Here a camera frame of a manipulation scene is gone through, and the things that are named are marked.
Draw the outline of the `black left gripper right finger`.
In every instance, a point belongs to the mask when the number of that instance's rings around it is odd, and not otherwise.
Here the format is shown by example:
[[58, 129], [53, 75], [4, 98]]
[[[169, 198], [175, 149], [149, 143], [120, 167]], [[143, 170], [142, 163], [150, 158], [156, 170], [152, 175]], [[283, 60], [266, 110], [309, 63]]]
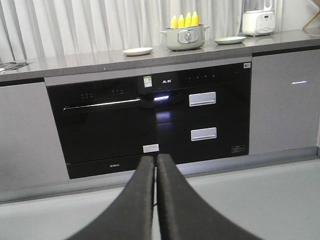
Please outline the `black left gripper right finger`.
[[257, 240], [211, 207], [167, 153], [157, 156], [157, 211], [163, 240]]

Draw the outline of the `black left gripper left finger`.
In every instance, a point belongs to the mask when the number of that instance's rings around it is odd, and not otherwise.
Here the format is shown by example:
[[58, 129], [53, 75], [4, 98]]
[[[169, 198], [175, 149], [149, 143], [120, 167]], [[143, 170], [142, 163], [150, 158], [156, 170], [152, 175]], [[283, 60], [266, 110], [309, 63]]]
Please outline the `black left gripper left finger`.
[[154, 183], [154, 158], [142, 156], [132, 178], [119, 196], [97, 218], [68, 239], [152, 239]]

